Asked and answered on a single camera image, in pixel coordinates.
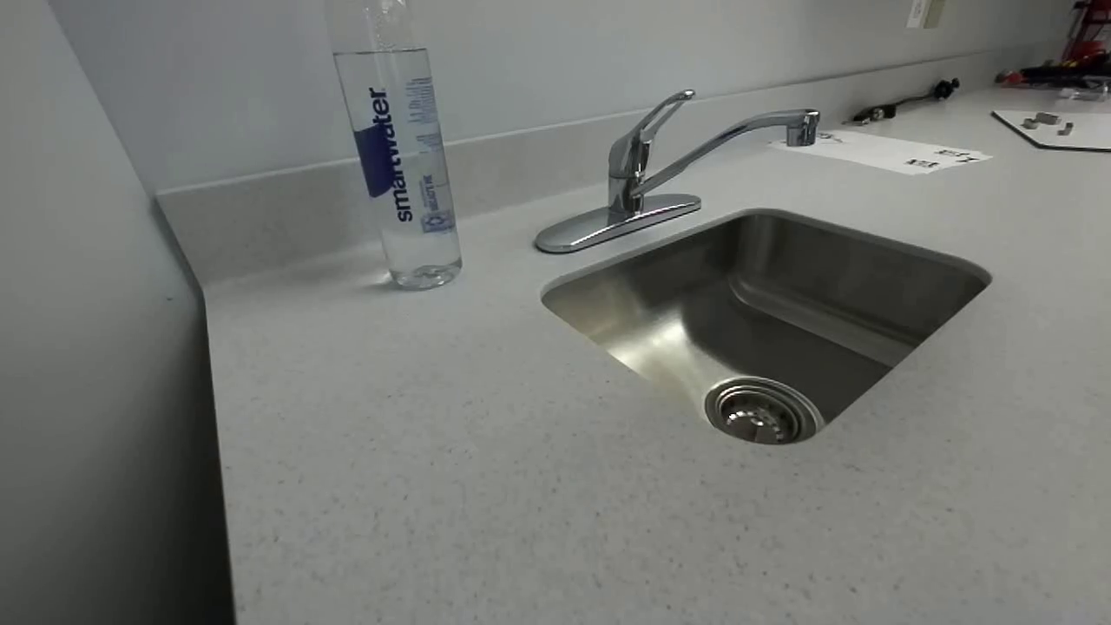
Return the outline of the red black device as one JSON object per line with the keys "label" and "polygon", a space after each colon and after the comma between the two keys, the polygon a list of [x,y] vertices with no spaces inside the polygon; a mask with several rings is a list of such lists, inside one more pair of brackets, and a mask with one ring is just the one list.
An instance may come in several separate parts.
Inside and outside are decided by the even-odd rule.
{"label": "red black device", "polygon": [[1001,87],[1077,87],[1111,84],[1111,0],[1074,0],[1061,54],[1041,64],[1007,69]]}

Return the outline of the chrome sink faucet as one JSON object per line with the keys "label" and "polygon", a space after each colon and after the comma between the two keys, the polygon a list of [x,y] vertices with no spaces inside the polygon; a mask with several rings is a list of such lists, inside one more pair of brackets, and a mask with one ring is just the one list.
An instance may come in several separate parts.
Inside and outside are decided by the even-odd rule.
{"label": "chrome sink faucet", "polygon": [[724,143],[782,127],[789,146],[813,146],[819,134],[819,107],[783,107],[743,118],[717,134],[706,140],[689,153],[678,155],[664,168],[648,168],[655,133],[694,96],[689,87],[665,94],[648,107],[622,140],[606,148],[606,201],[584,214],[545,225],[533,237],[539,253],[581,253],[648,225],[664,225],[700,209],[698,194],[664,194],[664,182],[684,173],[700,155],[723,148]]}

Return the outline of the white wall outlet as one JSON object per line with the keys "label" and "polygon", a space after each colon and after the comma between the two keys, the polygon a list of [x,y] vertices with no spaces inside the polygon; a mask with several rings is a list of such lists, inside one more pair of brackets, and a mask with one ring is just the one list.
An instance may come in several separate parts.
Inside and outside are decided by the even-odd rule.
{"label": "white wall outlet", "polygon": [[906,26],[938,26],[943,0],[909,0]]}

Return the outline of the white paper sheet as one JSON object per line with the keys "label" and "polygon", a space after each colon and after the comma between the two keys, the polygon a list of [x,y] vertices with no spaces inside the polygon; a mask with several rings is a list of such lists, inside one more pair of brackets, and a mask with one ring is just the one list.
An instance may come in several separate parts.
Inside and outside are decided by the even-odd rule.
{"label": "white paper sheet", "polygon": [[845,127],[819,133],[813,146],[796,146],[796,155],[845,158],[909,177],[987,163],[987,153],[960,146],[912,143]]}

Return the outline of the black tool on counter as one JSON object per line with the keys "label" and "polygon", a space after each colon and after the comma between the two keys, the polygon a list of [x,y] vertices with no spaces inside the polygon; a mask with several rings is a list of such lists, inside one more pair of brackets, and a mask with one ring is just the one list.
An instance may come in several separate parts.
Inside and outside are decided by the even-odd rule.
{"label": "black tool on counter", "polygon": [[926,94],[909,94],[909,96],[900,96],[900,101],[885,101],[885,103],[861,107],[861,111],[855,111],[847,122],[849,122],[849,124],[890,122],[890,118],[895,118],[904,107],[949,101],[957,87],[960,87],[960,78],[938,78]]}

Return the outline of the metal sink drain strainer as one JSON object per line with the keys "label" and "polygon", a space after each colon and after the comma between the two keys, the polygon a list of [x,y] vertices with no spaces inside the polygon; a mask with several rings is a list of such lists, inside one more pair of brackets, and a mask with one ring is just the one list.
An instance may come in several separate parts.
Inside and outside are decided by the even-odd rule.
{"label": "metal sink drain strainer", "polygon": [[706,392],[706,421],[748,443],[797,443],[825,423],[809,395],[761,374],[713,385]]}

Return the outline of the stainless steel sink basin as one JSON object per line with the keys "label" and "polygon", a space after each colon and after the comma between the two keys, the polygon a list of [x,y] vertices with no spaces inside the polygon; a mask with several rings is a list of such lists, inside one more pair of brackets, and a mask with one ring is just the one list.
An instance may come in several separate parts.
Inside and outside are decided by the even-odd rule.
{"label": "stainless steel sink basin", "polygon": [[828,428],[990,283],[942,249],[753,209],[559,276],[541,305],[700,421],[713,385],[761,374]]}

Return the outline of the clear smartwater bottle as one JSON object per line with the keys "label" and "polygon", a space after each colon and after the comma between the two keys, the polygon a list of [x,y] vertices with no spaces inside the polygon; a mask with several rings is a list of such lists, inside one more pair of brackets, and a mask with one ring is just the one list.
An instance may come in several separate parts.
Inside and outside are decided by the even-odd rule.
{"label": "clear smartwater bottle", "polygon": [[387,280],[443,288],[463,270],[463,247],[414,0],[325,0],[325,26]]}

